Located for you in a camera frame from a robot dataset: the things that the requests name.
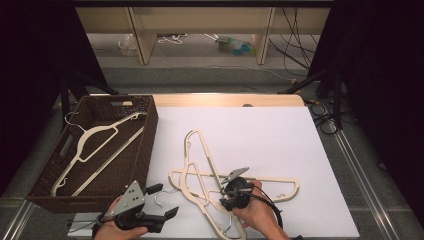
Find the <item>human hand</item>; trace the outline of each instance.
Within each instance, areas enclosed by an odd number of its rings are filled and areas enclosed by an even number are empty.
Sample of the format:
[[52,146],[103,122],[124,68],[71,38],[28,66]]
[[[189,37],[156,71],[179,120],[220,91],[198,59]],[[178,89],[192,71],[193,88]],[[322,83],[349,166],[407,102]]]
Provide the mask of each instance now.
[[[108,212],[112,211],[112,209],[118,203],[119,199],[121,199],[121,197],[117,197],[115,201],[113,201],[108,209]],[[138,238],[147,232],[148,229],[146,227],[136,227],[131,230],[124,231],[119,229],[114,221],[109,221],[103,223],[96,236],[94,237],[94,240],[129,240]]]
[[[253,180],[255,186],[252,194],[267,200],[261,192],[262,183]],[[283,229],[278,225],[272,209],[264,202],[251,197],[246,208],[233,208],[233,214],[244,220],[243,227],[252,227],[261,232],[267,239],[290,239]]]

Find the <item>floor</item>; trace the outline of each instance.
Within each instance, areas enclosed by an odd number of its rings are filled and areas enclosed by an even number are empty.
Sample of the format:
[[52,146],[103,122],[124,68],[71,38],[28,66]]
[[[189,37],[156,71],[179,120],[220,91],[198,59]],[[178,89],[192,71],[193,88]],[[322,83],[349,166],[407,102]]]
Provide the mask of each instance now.
[[[280,51],[269,45],[265,64],[258,65],[254,53],[234,55],[231,51],[220,50],[210,37],[196,34],[176,37],[173,43],[158,38],[164,42],[156,44],[148,65],[142,66],[131,48],[125,47],[126,44],[131,46],[126,37],[89,35],[109,86],[121,93],[275,94],[290,88],[296,81],[302,81],[307,70],[301,65],[309,64],[299,48],[287,45],[283,40],[282,37],[288,40],[288,35],[273,35],[271,40],[297,62],[283,57]],[[248,35],[230,37],[251,42]],[[317,41],[319,36],[301,36],[304,49],[314,51]],[[313,58],[312,52],[305,52],[310,59]],[[312,83],[297,94],[305,101],[314,101],[317,85]],[[101,93],[94,88],[88,89],[90,93]],[[323,111],[331,111],[331,101],[309,105],[314,118]],[[349,110],[348,101],[344,101],[343,111],[350,113]],[[0,234],[4,239],[67,239],[69,222],[74,214],[51,214],[24,201],[59,137],[61,117],[58,100],[32,154],[1,196]],[[361,126],[355,123],[354,115],[343,117],[343,130],[337,134],[328,134],[334,131],[331,122],[319,125],[317,131],[361,239],[424,239],[423,228],[390,176],[378,165],[379,158]],[[9,225],[19,225],[20,228],[7,232]]]

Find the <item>hanger hook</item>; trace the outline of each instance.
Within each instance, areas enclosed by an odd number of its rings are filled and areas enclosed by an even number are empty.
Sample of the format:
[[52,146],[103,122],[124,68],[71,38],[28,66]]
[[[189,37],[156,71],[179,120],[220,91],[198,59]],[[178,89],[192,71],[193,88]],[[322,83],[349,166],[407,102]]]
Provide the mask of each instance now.
[[77,126],[77,127],[81,128],[81,130],[83,130],[84,132],[86,132],[86,130],[85,130],[84,128],[82,128],[80,125],[75,124],[75,123],[70,123],[70,122],[68,121],[68,115],[69,115],[69,114],[78,114],[78,112],[69,112],[69,113],[67,113],[67,114],[65,115],[65,122],[66,122],[67,124],[71,125],[71,126]]

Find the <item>wicker basket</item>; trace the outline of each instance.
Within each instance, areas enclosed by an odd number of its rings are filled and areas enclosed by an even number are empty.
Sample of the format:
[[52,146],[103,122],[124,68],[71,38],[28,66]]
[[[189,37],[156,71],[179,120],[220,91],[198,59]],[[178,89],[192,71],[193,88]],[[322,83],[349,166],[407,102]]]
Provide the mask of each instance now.
[[[77,153],[77,145],[84,131],[96,126],[111,125],[128,115],[145,111],[135,120],[117,126],[117,134],[87,162],[77,162],[67,175],[66,184],[51,189]],[[90,96],[83,97],[67,125],[47,164],[34,184],[27,200],[52,213],[81,213],[103,211],[105,206],[124,186],[137,180],[146,184],[150,157],[158,123],[158,114],[152,96]],[[78,195],[71,196],[102,164],[110,158],[141,127],[143,132]],[[81,158],[85,159],[104,143],[115,130],[93,134],[84,144]]]

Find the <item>white table surface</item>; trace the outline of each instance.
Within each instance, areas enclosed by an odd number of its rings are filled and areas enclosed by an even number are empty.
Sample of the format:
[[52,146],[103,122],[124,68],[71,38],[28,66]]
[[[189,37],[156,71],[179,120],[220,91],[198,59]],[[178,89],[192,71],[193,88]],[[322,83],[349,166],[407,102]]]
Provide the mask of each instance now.
[[[359,233],[341,194],[311,115],[306,107],[158,107],[159,122],[150,162],[147,186],[163,183],[172,189],[168,171],[184,167],[184,138],[193,129],[201,129],[216,168],[220,173],[248,166],[242,176],[294,177],[300,182],[297,196],[277,203],[282,212],[284,230],[290,237],[358,238]],[[198,145],[192,145],[193,154]],[[201,155],[193,155],[201,171],[211,172]],[[188,186],[196,189],[197,180]],[[264,191],[274,197],[290,191],[292,185],[265,183]],[[167,221],[160,234],[143,237],[162,239],[217,238],[197,205],[181,192],[161,193],[159,207],[153,196],[147,197],[143,211],[163,214],[179,206],[175,218]],[[80,213],[75,221],[93,220],[99,213]],[[216,221],[228,225],[228,218],[216,214]],[[74,223],[73,229],[84,225]],[[91,228],[69,233],[71,237],[89,237]],[[246,229],[249,239],[263,238]]]

